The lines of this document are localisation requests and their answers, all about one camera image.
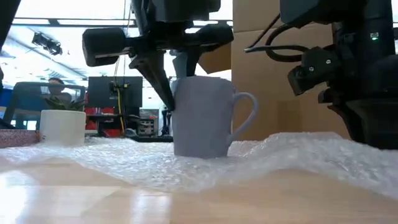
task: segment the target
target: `mug handle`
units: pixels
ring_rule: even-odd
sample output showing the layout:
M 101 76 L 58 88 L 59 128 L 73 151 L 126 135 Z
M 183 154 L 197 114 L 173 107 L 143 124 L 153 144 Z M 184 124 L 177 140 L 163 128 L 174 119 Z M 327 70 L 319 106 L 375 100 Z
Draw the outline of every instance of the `mug handle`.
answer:
M 235 104 L 243 99 L 243 98 L 249 98 L 252 102 L 253 105 L 253 110 L 251 111 L 251 114 L 249 115 L 249 117 L 245 120 L 245 122 L 235 131 L 235 133 L 232 133 L 228 136 L 227 139 L 227 144 L 230 146 L 232 144 L 232 142 L 236 139 L 236 136 L 238 136 L 239 134 L 241 134 L 254 120 L 254 118 L 257 115 L 257 112 L 259 110 L 259 102 L 257 101 L 256 97 L 253 96 L 250 93 L 235 93 L 233 95 L 233 105 L 235 106 Z

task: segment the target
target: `cardboard box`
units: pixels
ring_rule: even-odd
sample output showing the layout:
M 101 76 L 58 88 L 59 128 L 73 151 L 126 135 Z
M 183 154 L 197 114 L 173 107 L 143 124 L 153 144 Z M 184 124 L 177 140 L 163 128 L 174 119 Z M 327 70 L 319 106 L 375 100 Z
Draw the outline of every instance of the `cardboard box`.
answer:
M 234 0 L 233 4 L 235 40 L 231 50 L 232 81 L 239 91 L 250 92 L 259 101 L 256 120 L 239 140 L 260 140 L 279 132 L 309 131 L 333 131 L 348 138 L 343 120 L 326 105 L 319 105 L 317 102 L 317 96 L 326 88 L 325 85 L 318 86 L 302 96 L 294 96 L 287 75 L 299 63 L 275 62 L 265 52 L 244 53 L 244 49 L 279 13 L 279 1 Z M 261 40 L 261 44 L 265 43 L 267 36 Z M 323 47 L 331 43 L 330 26 L 310 24 L 300 30 L 288 30 L 273 44 Z M 235 109 L 233 128 L 238 128 L 250 112 L 251 105 L 248 100 L 239 102 Z

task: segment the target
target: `desk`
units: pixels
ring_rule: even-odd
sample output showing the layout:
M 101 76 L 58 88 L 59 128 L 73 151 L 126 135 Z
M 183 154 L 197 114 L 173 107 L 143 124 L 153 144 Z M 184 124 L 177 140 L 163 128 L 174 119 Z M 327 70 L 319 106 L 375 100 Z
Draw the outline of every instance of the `desk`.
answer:
M 0 223 L 398 223 L 397 201 L 299 170 L 170 194 L 60 159 L 1 167 Z

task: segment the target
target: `computer monitor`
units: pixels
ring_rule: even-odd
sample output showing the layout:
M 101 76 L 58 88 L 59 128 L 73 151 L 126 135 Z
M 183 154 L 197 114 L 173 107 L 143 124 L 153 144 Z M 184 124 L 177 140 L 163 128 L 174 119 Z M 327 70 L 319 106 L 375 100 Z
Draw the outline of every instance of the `computer monitor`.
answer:
M 121 94 L 124 97 L 123 108 L 142 107 L 142 77 L 89 77 L 87 107 L 112 108 L 118 107 L 118 94 L 112 90 L 116 79 L 117 86 L 127 84 Z

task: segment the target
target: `person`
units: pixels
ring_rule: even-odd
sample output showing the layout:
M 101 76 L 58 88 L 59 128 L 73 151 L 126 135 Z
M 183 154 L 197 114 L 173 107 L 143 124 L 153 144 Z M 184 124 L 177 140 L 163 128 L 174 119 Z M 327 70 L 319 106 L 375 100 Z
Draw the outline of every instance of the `person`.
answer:
M 65 87 L 63 87 L 64 82 L 60 78 L 50 78 L 49 83 L 59 85 L 49 86 L 50 97 L 57 97 L 64 103 L 70 103 L 72 101 L 72 96 L 69 93 L 62 93 Z

